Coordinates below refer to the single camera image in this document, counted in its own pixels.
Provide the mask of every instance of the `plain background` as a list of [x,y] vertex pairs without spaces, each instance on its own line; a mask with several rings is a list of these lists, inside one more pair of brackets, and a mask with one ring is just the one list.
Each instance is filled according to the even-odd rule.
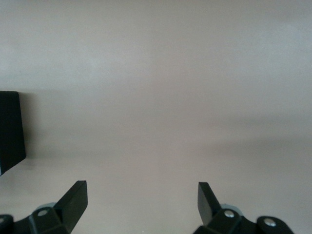
[[0,89],[27,149],[2,214],[87,180],[74,234],[191,234],[207,181],[311,233],[311,0],[3,0]]

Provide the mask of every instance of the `black box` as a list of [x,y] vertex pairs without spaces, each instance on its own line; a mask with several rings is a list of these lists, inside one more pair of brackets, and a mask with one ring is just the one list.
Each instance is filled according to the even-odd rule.
[[0,91],[0,175],[25,158],[19,94]]

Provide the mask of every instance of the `smooth beige surface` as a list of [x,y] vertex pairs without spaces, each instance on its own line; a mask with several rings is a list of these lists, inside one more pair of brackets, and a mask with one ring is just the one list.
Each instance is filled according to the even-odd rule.
[[197,184],[312,230],[312,1],[1,1],[27,159],[0,213],[87,180],[74,234],[192,234]]

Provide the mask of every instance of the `silver screw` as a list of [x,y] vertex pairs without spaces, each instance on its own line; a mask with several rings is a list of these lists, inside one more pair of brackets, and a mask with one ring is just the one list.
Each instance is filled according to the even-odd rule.
[[44,215],[46,215],[48,213],[48,211],[47,210],[42,210],[42,211],[39,211],[38,212],[38,216],[44,216]]
[[228,218],[234,218],[234,216],[235,216],[234,213],[233,213],[232,211],[228,211],[228,210],[225,211],[224,214],[225,214],[225,216],[228,217]]
[[264,223],[270,227],[275,227],[276,223],[274,222],[274,220],[270,219],[270,218],[265,218],[264,219]]

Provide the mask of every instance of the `gray surface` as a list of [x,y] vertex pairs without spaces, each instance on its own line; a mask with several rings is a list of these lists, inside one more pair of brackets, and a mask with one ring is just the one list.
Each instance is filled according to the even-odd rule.
[[2,1],[0,89],[28,158],[23,218],[88,181],[74,234],[190,234],[197,183],[311,232],[312,1]]

